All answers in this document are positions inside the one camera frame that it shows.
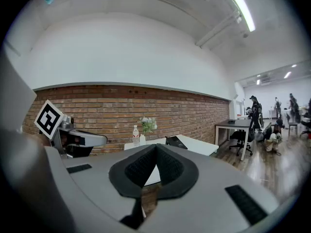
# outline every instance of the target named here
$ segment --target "floor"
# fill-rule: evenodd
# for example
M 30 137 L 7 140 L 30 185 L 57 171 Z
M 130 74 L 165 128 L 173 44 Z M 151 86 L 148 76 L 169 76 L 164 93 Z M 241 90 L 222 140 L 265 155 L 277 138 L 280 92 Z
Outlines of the floor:
M 304 130 L 298 127 L 298 135 Z M 288 138 L 288 130 L 282 129 L 283 142 L 278 146 L 281 156 L 267 152 L 262 143 L 253 141 L 250 152 L 246 152 L 244 161 L 241 162 L 241 154 L 236 156 L 237 148 L 229 150 L 230 145 L 235 145 L 236 140 L 230 140 L 220 146 L 212 157 L 221 159 L 233 165 L 247 174 L 255 182 L 269 189 L 280 203 L 294 194 L 298 194 L 303 181 L 311 167 L 311 148 L 308 144 L 308 136 L 296 136 L 295 129 L 291 129 Z M 160 189 L 160 183 L 143 188 L 142 207 L 146 215 L 156 207 L 156 193 Z

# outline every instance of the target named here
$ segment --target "ceiling light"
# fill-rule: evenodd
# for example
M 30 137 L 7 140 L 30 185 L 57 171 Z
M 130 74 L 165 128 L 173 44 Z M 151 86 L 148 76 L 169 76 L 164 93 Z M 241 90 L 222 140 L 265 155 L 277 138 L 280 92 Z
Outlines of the ceiling light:
M 255 30 L 255 25 L 251 16 L 251 13 L 248 10 L 248 7 L 244 0 L 234 0 L 239 7 L 241 13 L 243 14 L 245 21 L 247 23 L 248 29 L 250 32 Z
M 290 76 L 291 73 L 292 73 L 292 72 L 286 73 L 286 75 L 284 76 L 284 79 L 288 78 L 288 76 Z

